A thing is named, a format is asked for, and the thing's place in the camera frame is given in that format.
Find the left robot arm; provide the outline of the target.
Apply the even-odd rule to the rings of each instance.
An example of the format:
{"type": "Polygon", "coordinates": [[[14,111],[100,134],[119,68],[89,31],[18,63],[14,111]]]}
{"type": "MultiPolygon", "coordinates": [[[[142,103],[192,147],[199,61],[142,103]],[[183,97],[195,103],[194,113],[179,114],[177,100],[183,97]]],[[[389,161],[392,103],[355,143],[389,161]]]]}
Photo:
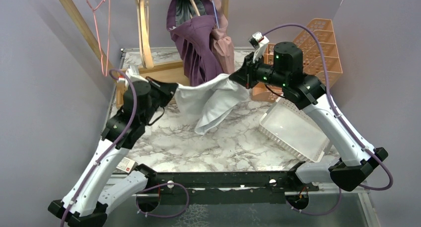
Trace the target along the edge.
{"type": "Polygon", "coordinates": [[[127,82],[123,105],[107,121],[83,174],[67,195],[48,206],[48,211],[60,218],[62,227],[101,227],[109,214],[133,194],[151,192],[156,186],[153,176],[135,170],[111,188],[104,188],[145,128],[155,123],[155,112],[168,105],[179,86],[150,77],[127,82]]]}

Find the white garment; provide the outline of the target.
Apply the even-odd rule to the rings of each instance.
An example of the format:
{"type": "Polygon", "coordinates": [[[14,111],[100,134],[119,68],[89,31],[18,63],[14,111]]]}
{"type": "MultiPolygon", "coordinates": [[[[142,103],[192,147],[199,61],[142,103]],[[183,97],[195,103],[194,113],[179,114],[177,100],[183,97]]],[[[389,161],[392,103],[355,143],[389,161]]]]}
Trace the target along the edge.
{"type": "Polygon", "coordinates": [[[231,81],[228,74],[219,74],[198,86],[180,84],[174,95],[180,113],[196,122],[194,131],[199,135],[219,125],[237,104],[248,97],[249,91],[231,81]]]}

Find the blue wire hanger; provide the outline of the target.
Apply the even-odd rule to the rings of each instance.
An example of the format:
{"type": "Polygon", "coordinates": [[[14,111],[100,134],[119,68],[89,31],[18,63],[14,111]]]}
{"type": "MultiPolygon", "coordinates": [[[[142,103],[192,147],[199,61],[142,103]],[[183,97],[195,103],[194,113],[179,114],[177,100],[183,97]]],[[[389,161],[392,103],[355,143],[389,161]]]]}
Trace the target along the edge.
{"type": "Polygon", "coordinates": [[[218,15],[217,15],[216,5],[215,5],[214,0],[211,0],[211,2],[212,2],[213,11],[214,11],[214,16],[215,16],[215,20],[216,20],[216,26],[217,26],[217,28],[219,29],[219,28],[220,28],[220,26],[219,26],[219,19],[218,19],[218,15]]]}

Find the pink pleated skirt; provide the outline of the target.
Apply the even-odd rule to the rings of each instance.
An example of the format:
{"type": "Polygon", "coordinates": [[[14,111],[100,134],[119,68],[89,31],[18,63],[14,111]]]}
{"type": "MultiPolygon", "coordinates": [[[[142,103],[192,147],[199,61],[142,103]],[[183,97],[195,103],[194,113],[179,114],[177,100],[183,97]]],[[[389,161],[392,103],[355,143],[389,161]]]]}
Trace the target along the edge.
{"type": "Polygon", "coordinates": [[[220,28],[218,29],[215,25],[214,29],[211,31],[212,52],[218,59],[223,72],[231,74],[235,71],[234,44],[231,37],[227,35],[228,20],[222,11],[221,1],[214,0],[214,2],[217,9],[220,28]]]}

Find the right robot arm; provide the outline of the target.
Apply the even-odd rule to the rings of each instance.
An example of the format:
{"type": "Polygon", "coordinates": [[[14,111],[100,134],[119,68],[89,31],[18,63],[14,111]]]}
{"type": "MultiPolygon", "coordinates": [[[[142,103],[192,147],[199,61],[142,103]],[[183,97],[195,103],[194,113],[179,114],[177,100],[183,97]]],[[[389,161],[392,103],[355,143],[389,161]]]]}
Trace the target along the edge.
{"type": "Polygon", "coordinates": [[[258,83],[280,87],[286,100],[308,115],[323,131],[340,154],[338,160],[327,163],[304,163],[287,176],[287,186],[300,190],[311,182],[333,182],[345,191],[352,191],[378,166],[389,177],[384,187],[372,190],[384,191],[392,187],[394,180],[383,161],[388,157],[384,148],[375,148],[359,134],[333,102],[326,86],[316,76],[303,71],[303,52],[292,42],[280,42],[274,46],[274,63],[267,65],[263,59],[254,60],[252,52],[244,58],[242,67],[229,79],[246,89],[258,83]]]}

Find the purple garment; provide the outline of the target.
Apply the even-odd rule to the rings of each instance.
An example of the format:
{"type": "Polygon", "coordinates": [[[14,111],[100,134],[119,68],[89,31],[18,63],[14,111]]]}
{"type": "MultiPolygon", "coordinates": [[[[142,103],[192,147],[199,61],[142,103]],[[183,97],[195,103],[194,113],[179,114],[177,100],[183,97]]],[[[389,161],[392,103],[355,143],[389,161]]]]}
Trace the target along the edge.
{"type": "Polygon", "coordinates": [[[197,86],[223,73],[219,60],[212,52],[211,32],[216,17],[211,0],[194,0],[197,15],[190,0],[171,0],[166,28],[183,61],[184,75],[190,86],[197,86]]]}

